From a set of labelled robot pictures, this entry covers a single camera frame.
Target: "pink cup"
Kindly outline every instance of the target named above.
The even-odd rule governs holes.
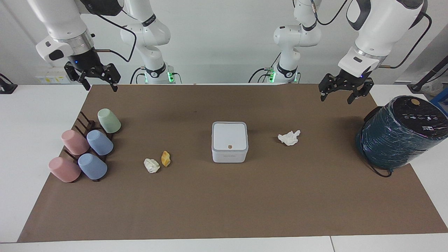
[[[73,155],[82,155],[89,150],[90,145],[80,133],[74,130],[67,130],[60,137],[62,142]]]
[[[62,157],[53,158],[48,167],[53,175],[65,183],[75,181],[81,174],[81,169],[77,164]]]

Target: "white label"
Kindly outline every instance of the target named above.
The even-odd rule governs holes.
[[[423,130],[434,131],[434,128],[431,126],[422,126]]]

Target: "cup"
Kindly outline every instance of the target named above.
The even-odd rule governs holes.
[[[55,175],[62,182],[69,183],[75,181],[81,174],[81,169],[72,160],[55,157],[50,163],[48,163],[48,168],[51,173]]]
[[[108,165],[90,153],[82,155],[78,159],[78,165],[91,180],[102,178],[108,171]]]
[[[115,133],[121,128],[121,122],[110,109],[98,111],[98,120],[104,130],[109,134]]]
[[[90,146],[87,140],[79,132],[67,130],[60,137],[64,145],[73,155],[82,155],[89,150]]]
[[[109,154],[113,149],[113,143],[109,138],[98,130],[92,130],[87,134],[90,147],[100,156]]]

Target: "lid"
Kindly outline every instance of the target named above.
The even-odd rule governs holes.
[[[395,118],[406,128],[428,138],[448,136],[448,118],[432,103],[414,96],[399,96],[392,104]]]
[[[218,151],[244,151],[247,143],[247,126],[243,122],[214,122],[212,126],[213,148]]]

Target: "cable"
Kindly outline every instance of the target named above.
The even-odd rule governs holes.
[[[280,55],[281,55],[281,52],[279,53],[279,55],[277,55],[277,58],[274,60],[274,62],[272,63],[272,65],[271,65],[271,68],[274,66],[274,64],[277,62],[277,60],[279,59],[279,57],[280,57]]]
[[[4,76],[3,74],[0,74],[1,77],[3,77],[3,79],[9,81],[9,83],[14,84],[10,79],[8,79],[8,77]]]
[[[135,74],[139,71],[139,70],[144,70],[145,68],[144,67],[139,67],[139,68],[137,68],[135,71],[134,71],[134,73],[132,73],[132,77],[131,77],[131,81],[129,82],[129,84],[132,84],[132,81],[134,80],[134,76],[135,76]]]
[[[138,19],[136,19],[136,18],[134,18],[133,16],[131,16],[131,15],[129,15],[125,10],[121,10],[124,14],[126,14],[126,15],[128,15],[130,18],[132,18],[132,19],[134,19],[134,20],[138,20]]]
[[[297,81],[297,84],[300,84],[300,79],[302,78],[302,73],[297,73],[300,74],[299,80]]]
[[[117,52],[115,52],[113,50],[110,50],[110,49],[98,49],[98,50],[96,50],[96,52],[111,52],[113,54],[116,54],[116,55],[120,56],[126,62],[131,61],[132,55],[134,54],[135,44],[137,43],[137,35],[133,31],[131,31],[129,29],[126,29],[126,28],[124,28],[124,27],[122,27],[122,26],[120,26],[120,25],[110,21],[109,19],[107,19],[107,18],[105,18],[105,17],[103,17],[101,15],[97,15],[97,16],[100,17],[101,19],[103,19],[104,21],[106,21],[106,22],[108,22],[110,24],[113,24],[114,26],[116,26],[116,27],[118,27],[120,29],[123,29],[123,30],[125,30],[127,32],[132,33],[132,35],[134,35],[134,44],[132,45],[132,50],[131,50],[131,54],[129,55],[129,59],[124,58],[121,54],[119,54],[119,53],[117,53]]]
[[[252,78],[253,78],[258,72],[261,72],[261,71],[264,71],[264,70],[265,70],[265,68],[260,68],[260,69],[258,69],[257,71],[255,71],[255,73],[253,73],[252,76],[250,77],[248,83],[250,83],[250,82],[252,81]]]
[[[318,22],[319,24],[323,25],[323,26],[327,26],[327,25],[331,24],[331,23],[336,19],[336,17],[339,15],[339,13],[342,11],[342,9],[344,8],[344,6],[345,6],[345,4],[347,3],[347,1],[348,1],[348,0],[345,0],[345,1],[344,1],[344,3],[343,3],[342,6],[339,8],[339,10],[338,10],[338,12],[336,13],[336,15],[333,17],[333,19],[330,20],[330,22],[328,22],[328,23],[322,23],[322,22],[319,20],[319,18],[316,17],[317,22]]]
[[[260,80],[261,80],[261,78],[263,78],[263,76],[266,78],[266,76],[270,76],[270,74],[263,74],[262,76],[260,76],[260,78],[258,78],[257,83],[260,83]]]
[[[137,74],[137,77],[135,77],[135,84],[138,84],[138,77],[141,76],[141,75],[145,76],[145,74]]]
[[[439,76],[435,77],[435,78],[432,79],[432,80],[429,80],[429,81],[425,82],[425,84],[426,84],[426,83],[430,83],[431,81],[435,81],[436,79],[442,77],[442,75],[444,75],[447,71],[448,71],[448,68],[445,69],[445,71],[444,71],[443,73],[441,73]]]
[[[409,51],[408,55],[406,55],[406,57],[403,59],[403,61],[400,64],[396,65],[396,66],[381,65],[380,68],[397,69],[401,65],[403,65],[403,63],[409,58],[411,53],[414,51],[414,49],[417,47],[418,43],[420,43],[420,41],[423,39],[423,37],[426,35],[426,33],[429,31],[429,29],[431,28],[431,25],[432,25],[432,18],[428,14],[426,14],[424,12],[421,12],[421,14],[428,19],[428,27],[423,32],[423,34],[420,36],[420,38],[417,40],[417,42],[414,44],[414,46],[411,48],[411,50]]]
[[[367,120],[366,122],[364,122],[364,125],[362,126],[361,132],[359,133],[359,145],[361,146],[361,150],[362,150],[362,155],[364,156],[364,158],[366,159],[367,163],[370,165],[370,167],[372,168],[372,170],[379,176],[383,177],[383,178],[389,178],[390,176],[392,176],[392,171],[389,170],[389,174],[384,175],[379,173],[379,171],[372,165],[372,163],[370,162],[369,158],[367,157],[366,151],[364,150],[364,147],[362,146],[362,132],[364,131],[366,124],[369,120]]]
[[[180,74],[178,74],[178,73],[173,73],[173,75],[179,75],[179,79],[181,80],[181,84],[183,84],[183,82],[182,82],[182,76],[181,76]]]

